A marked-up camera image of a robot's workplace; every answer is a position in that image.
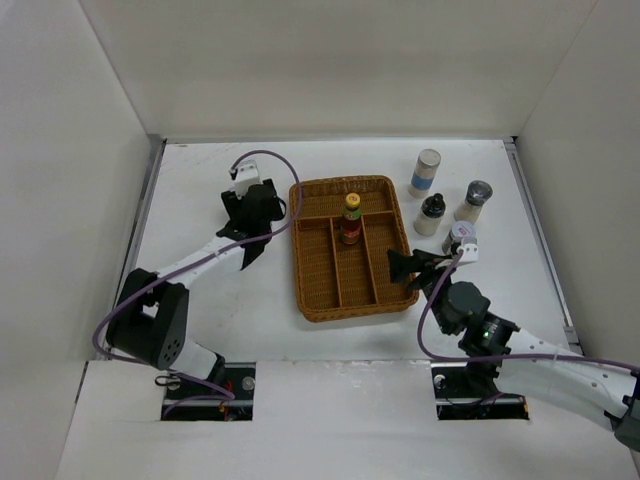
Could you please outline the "red sauce bottle yellow cap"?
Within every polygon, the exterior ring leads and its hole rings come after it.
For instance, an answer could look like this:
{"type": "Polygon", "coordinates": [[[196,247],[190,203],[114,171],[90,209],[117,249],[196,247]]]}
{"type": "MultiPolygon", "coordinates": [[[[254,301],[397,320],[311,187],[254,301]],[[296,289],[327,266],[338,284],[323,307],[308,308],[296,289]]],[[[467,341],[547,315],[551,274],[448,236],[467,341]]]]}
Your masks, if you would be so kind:
{"type": "Polygon", "coordinates": [[[355,193],[349,193],[345,197],[342,213],[340,234],[341,240],[346,245],[355,244],[361,234],[361,198],[355,193]]]}

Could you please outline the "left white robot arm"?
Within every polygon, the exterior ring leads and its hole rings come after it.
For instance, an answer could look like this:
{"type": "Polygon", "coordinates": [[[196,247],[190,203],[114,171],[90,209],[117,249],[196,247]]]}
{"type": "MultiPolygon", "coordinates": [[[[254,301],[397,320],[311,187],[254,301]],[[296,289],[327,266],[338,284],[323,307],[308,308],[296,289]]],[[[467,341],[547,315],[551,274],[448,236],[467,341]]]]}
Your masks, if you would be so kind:
{"type": "Polygon", "coordinates": [[[136,361],[173,371],[206,399],[221,393],[224,357],[187,336],[190,288],[198,279],[218,280],[249,267],[265,250],[272,223],[286,204],[272,180],[257,181],[242,195],[221,194],[229,220],[199,251],[160,269],[133,270],[118,299],[126,307],[109,321],[106,342],[136,361]]]}

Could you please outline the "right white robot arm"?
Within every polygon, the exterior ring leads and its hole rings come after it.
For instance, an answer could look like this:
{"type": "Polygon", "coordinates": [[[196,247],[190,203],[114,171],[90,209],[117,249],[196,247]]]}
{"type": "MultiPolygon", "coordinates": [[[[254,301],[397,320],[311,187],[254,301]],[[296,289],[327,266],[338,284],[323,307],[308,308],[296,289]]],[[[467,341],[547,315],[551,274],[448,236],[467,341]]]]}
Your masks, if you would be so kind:
{"type": "Polygon", "coordinates": [[[576,354],[492,313],[490,300],[473,283],[451,279],[478,257],[474,243],[459,243],[444,255],[387,253],[391,281],[422,292],[427,300],[423,312],[434,316],[442,334],[457,338],[463,353],[457,360],[467,367],[466,388],[479,396],[495,390],[544,401],[638,450],[638,367],[576,354]]]}

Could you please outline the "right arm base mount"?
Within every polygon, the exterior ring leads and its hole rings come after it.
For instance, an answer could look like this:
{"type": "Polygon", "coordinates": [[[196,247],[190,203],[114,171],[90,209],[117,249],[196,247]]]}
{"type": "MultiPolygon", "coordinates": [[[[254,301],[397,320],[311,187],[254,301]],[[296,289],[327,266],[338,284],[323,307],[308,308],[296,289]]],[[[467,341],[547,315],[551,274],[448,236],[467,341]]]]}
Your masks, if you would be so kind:
{"type": "Polygon", "coordinates": [[[465,363],[432,363],[431,377],[441,421],[529,420],[524,396],[500,392],[465,363]]]}

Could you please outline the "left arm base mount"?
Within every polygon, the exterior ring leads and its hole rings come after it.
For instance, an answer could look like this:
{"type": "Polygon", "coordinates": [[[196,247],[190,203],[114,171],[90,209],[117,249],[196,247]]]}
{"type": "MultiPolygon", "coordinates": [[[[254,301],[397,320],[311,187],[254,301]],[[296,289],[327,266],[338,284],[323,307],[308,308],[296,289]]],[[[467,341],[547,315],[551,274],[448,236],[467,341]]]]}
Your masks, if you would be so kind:
{"type": "Polygon", "coordinates": [[[256,389],[255,363],[228,363],[220,387],[234,398],[174,374],[160,374],[154,379],[163,389],[161,421],[251,421],[256,389]]]}

